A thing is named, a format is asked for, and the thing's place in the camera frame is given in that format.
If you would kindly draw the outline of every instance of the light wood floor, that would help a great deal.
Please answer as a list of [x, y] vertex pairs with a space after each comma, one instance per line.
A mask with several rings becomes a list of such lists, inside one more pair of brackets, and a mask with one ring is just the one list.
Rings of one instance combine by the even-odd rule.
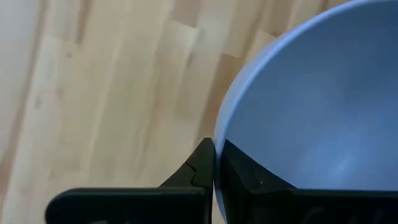
[[248, 60], [345, 1], [0, 0], [1, 223], [43, 223], [72, 187], [158, 186]]

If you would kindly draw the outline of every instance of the white bowl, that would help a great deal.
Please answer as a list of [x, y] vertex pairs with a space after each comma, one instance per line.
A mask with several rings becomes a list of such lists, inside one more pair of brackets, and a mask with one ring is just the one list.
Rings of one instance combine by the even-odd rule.
[[301, 189], [398, 190], [398, 1], [352, 1], [294, 29], [230, 86], [215, 129]]

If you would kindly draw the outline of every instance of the wooden floor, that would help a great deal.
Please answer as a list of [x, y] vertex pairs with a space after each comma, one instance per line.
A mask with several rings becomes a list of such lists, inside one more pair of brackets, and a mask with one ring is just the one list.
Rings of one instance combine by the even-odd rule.
[[1, 223], [43, 223], [72, 187], [158, 186], [248, 60], [345, 1], [1, 0]]

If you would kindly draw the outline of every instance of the black plastic part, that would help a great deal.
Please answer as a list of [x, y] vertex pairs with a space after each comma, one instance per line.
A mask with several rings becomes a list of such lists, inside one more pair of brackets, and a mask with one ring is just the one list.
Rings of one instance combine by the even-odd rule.
[[398, 223], [398, 192], [296, 189], [228, 140], [220, 169], [229, 224]]
[[215, 148], [204, 139], [188, 160], [153, 189], [74, 189], [48, 205], [48, 224], [211, 223]]

